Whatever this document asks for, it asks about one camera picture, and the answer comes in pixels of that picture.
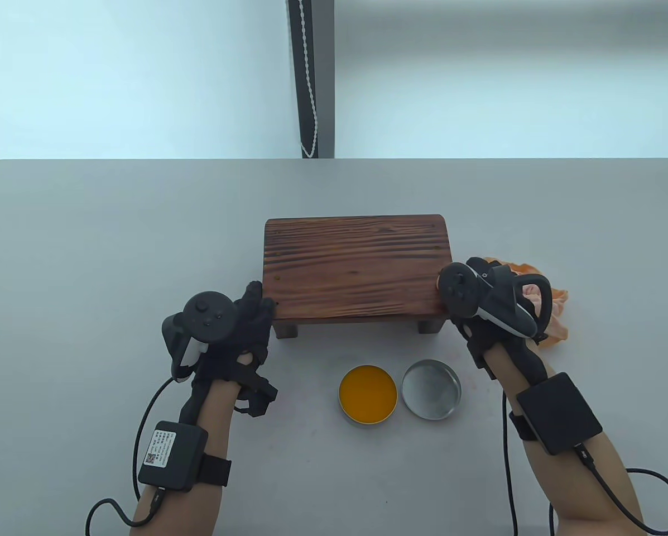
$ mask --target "forearm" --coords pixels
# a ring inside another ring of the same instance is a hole
[[[537,347],[530,342],[530,348]],[[484,355],[487,365],[502,385],[515,414],[522,414],[517,403],[517,394],[529,387],[527,380],[515,368],[510,356],[500,344]],[[545,362],[549,376],[555,372]],[[560,528],[565,521],[606,521],[616,525],[624,534],[644,534],[619,511],[592,473],[579,461],[574,452],[563,452],[556,456],[546,454],[536,441],[525,441],[525,452],[530,460],[535,477],[545,495],[555,507]],[[639,502],[627,475],[622,460],[606,434],[602,433],[584,442],[594,458],[599,473],[607,481],[617,497],[637,518],[642,518]]]
[[[252,359],[251,355],[242,358]],[[240,385],[235,382],[214,380],[202,404],[198,426],[207,431],[204,452],[210,456],[227,458],[229,426]],[[155,488],[148,486],[138,502],[135,520],[143,519],[150,509]],[[222,486],[195,484],[187,493],[168,491],[157,515],[147,525],[131,529],[138,536],[212,536],[219,515]]]

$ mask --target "finger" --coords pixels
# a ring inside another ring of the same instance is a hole
[[[244,319],[254,318],[257,309],[259,309],[260,301],[262,301],[262,283],[252,281],[247,285],[247,289],[242,294],[239,304],[237,304],[239,317]]]
[[[259,304],[257,319],[271,322],[277,312],[277,303],[272,298],[264,298]]]

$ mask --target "wooden stool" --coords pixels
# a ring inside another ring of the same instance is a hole
[[[435,283],[451,262],[437,214],[270,219],[262,283],[277,302],[277,339],[339,322],[411,320],[437,333],[448,312]]]

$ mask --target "metal tin lid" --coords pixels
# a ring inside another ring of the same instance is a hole
[[[452,368],[436,360],[414,363],[403,375],[403,402],[423,419],[437,421],[450,416],[460,403],[462,387]]]

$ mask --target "white wall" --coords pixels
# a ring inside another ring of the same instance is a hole
[[[337,0],[338,157],[668,156],[668,0]]]
[[[298,157],[283,0],[0,0],[0,159]]]

